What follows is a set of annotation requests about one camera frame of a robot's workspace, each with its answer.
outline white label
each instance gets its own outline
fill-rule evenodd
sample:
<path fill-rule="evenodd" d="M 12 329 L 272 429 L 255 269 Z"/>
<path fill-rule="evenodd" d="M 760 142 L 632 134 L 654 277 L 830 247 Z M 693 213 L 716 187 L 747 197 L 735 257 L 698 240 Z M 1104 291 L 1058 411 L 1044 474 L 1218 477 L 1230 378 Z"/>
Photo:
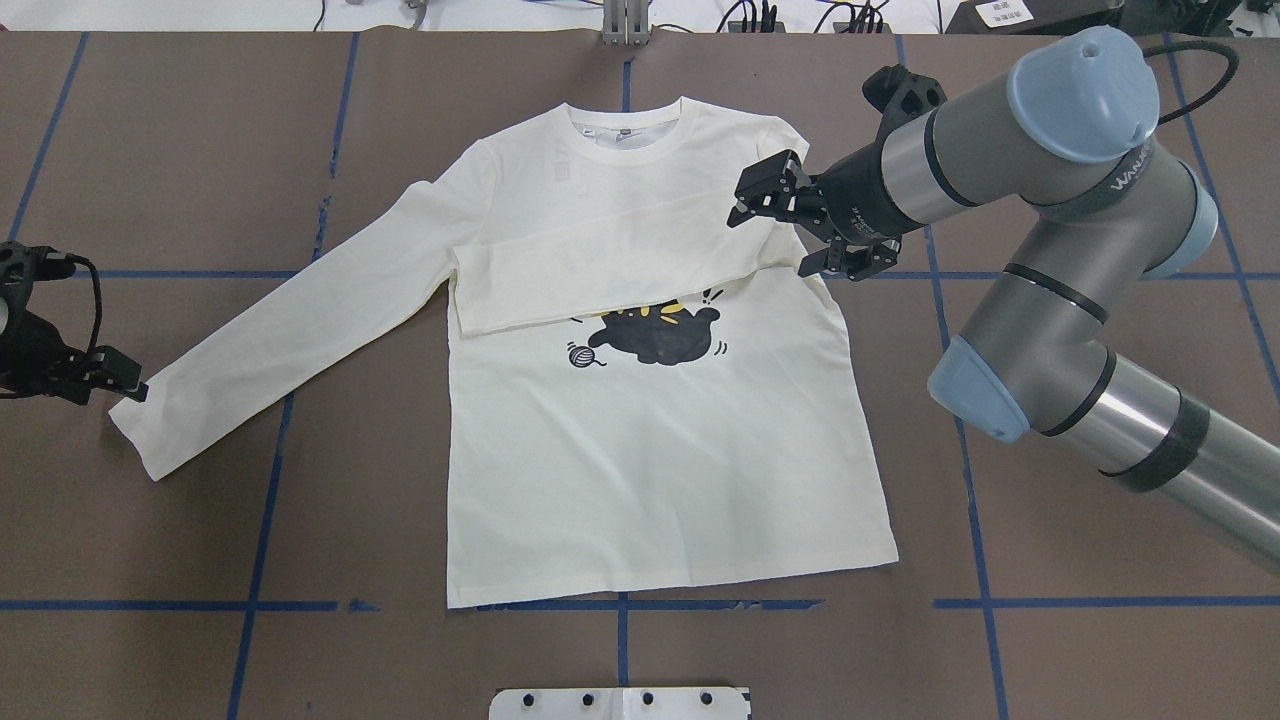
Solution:
<path fill-rule="evenodd" d="M 974 10 L 978 10 L 978 15 L 982 22 L 987 23 L 987 27 L 1004 27 L 1034 19 L 1023 0 L 997 0 L 996 3 L 975 5 Z"/>

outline light blue joint cap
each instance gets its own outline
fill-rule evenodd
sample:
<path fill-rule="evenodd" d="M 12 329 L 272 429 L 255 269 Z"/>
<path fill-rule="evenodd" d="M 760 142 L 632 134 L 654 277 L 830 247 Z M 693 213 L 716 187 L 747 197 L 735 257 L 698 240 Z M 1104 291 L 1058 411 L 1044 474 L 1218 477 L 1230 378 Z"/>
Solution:
<path fill-rule="evenodd" d="M 1147 141 L 1160 118 L 1156 76 L 1114 27 L 1091 27 L 1028 53 L 1005 87 L 1018 124 L 1075 163 L 1115 160 Z"/>
<path fill-rule="evenodd" d="M 987 361 L 960 336 L 929 375 L 938 405 L 1000 442 L 1014 442 L 1032 429 L 1027 414 Z"/>
<path fill-rule="evenodd" d="M 1144 281 L 1167 278 L 1190 265 L 1204 254 L 1208 243 L 1213 242 L 1213 236 L 1217 233 L 1217 202 L 1213 202 L 1213 196 L 1204 190 L 1204 186 L 1201 184 L 1196 173 L 1187 167 L 1187 163 L 1183 163 L 1183 168 L 1187 169 L 1187 174 L 1196 183 L 1196 217 L 1192 218 L 1192 227 L 1187 231 L 1183 243 L 1164 263 L 1143 273 L 1142 279 Z"/>

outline black rubber ring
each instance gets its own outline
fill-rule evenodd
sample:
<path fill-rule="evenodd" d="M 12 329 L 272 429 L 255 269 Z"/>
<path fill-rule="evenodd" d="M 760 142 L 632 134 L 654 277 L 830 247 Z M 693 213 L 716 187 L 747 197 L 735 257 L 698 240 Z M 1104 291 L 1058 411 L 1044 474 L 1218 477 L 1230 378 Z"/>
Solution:
<path fill-rule="evenodd" d="M 1178 391 L 1178 418 L 1165 439 L 1133 468 L 1102 473 L 1132 492 L 1151 492 L 1185 470 L 1208 436 L 1210 410 L 1203 402 Z"/>
<path fill-rule="evenodd" d="M 947 193 L 954 202 L 964 205 L 965 208 L 977 208 L 978 204 L 969 200 L 960 191 L 951 184 L 947 176 L 942 174 L 942 165 L 938 164 L 938 151 L 933 146 L 933 119 L 938 117 L 938 111 L 934 110 L 929 113 L 929 119 L 924 120 L 924 159 L 929 163 L 929 169 L 933 170 L 933 179 L 937 181 L 938 187 L 942 192 Z"/>
<path fill-rule="evenodd" d="M 1093 389 L 1091 389 L 1089 395 L 1084 397 L 1084 401 L 1080 402 L 1080 406 L 1076 407 L 1070 415 L 1068 415 L 1065 420 L 1044 430 L 1041 434 L 1044 437 L 1056 437 L 1074 428 L 1075 424 L 1080 421 L 1080 418 L 1088 415 L 1089 410 L 1093 410 L 1093 406 L 1098 404 L 1098 398 L 1102 397 L 1102 393 L 1107 391 L 1107 386 L 1111 384 L 1111 375 L 1114 375 L 1115 372 L 1116 372 L 1116 354 L 1114 350 L 1108 347 L 1107 361 L 1106 364 L 1102 365 L 1102 374 L 1098 375 L 1098 382 L 1093 383 Z"/>
<path fill-rule="evenodd" d="M 1107 318 L 1110 318 L 1106 307 L 1089 300 L 1087 295 L 1076 291 L 1074 287 L 1056 278 L 1046 275 L 1039 270 L 1034 270 L 1032 268 L 1028 268 L 1027 265 L 1019 265 L 1018 263 L 1010 263 L 1005 265 L 1005 272 L 1009 273 L 1010 275 L 1018 275 L 1024 281 L 1038 284 L 1044 290 L 1060 296 L 1062 300 L 1066 300 L 1071 305 L 1079 306 L 1080 310 L 1084 310 L 1089 315 L 1093 315 L 1102 324 L 1106 324 Z"/>

